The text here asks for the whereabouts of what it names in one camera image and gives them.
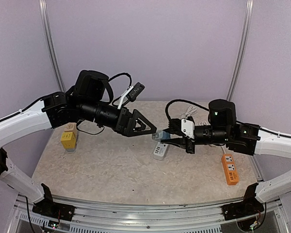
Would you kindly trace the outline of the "yellow cube socket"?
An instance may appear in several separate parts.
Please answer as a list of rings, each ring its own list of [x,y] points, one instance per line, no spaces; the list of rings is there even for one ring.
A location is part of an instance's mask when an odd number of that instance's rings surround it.
[[[73,132],[63,132],[61,144],[66,150],[72,150],[76,147],[76,136]]]

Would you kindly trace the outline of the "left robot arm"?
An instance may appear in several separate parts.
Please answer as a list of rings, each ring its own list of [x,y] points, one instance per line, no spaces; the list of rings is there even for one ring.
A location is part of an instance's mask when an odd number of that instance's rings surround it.
[[[18,169],[8,158],[5,145],[35,132],[85,120],[126,137],[155,133],[156,127],[139,111],[130,111],[123,102],[112,106],[110,81],[101,72],[83,70],[68,91],[40,97],[26,108],[1,118],[0,181],[38,205],[46,215],[53,216],[58,212],[58,204],[53,201],[50,189]]]

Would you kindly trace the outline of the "white power strip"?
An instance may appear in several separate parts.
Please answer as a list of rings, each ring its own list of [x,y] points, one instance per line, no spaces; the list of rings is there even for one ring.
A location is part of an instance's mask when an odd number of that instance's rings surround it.
[[[168,152],[168,149],[169,149],[169,146],[167,144],[158,142],[153,151],[153,158],[159,161],[164,160]]]

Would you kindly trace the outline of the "beige cube socket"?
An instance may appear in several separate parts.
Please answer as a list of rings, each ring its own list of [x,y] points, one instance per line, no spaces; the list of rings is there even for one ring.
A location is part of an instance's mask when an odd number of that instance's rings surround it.
[[[73,133],[77,133],[77,127],[76,127],[76,123],[67,123],[65,124],[64,127],[64,132],[73,132]]]

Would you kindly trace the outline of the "small blue plug adapter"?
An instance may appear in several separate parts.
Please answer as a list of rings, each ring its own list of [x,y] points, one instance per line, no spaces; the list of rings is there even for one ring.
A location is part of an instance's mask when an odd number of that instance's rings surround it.
[[[152,134],[152,140],[161,142],[162,140],[168,140],[171,138],[170,133],[164,131],[164,130],[159,130],[155,133]]]

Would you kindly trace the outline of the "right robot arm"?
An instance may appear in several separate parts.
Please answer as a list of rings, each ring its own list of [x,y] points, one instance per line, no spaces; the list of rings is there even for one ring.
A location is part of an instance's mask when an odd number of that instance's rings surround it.
[[[170,134],[176,138],[162,142],[182,148],[193,154],[196,145],[224,145],[227,149],[245,155],[272,155],[291,159],[291,134],[271,131],[256,124],[243,123],[236,118],[236,106],[233,102],[216,99],[209,102],[208,125],[196,126],[192,118],[177,119],[169,115],[169,106],[178,100],[172,100],[165,107]],[[238,205],[239,212],[247,216],[274,197],[291,192],[291,170],[271,180],[254,183],[247,187],[243,201]]]

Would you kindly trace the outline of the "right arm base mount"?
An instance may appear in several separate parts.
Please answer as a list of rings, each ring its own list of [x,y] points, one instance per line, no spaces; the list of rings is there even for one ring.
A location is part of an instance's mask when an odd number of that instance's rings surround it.
[[[223,205],[221,209],[225,220],[233,220],[262,213],[264,206],[254,194],[245,194],[242,201]]]

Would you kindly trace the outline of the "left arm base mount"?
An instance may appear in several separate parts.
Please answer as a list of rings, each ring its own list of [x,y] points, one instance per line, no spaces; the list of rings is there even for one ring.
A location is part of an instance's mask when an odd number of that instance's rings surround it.
[[[75,208],[73,205],[54,202],[52,196],[45,196],[40,202],[33,204],[32,211],[57,220],[72,221]]]

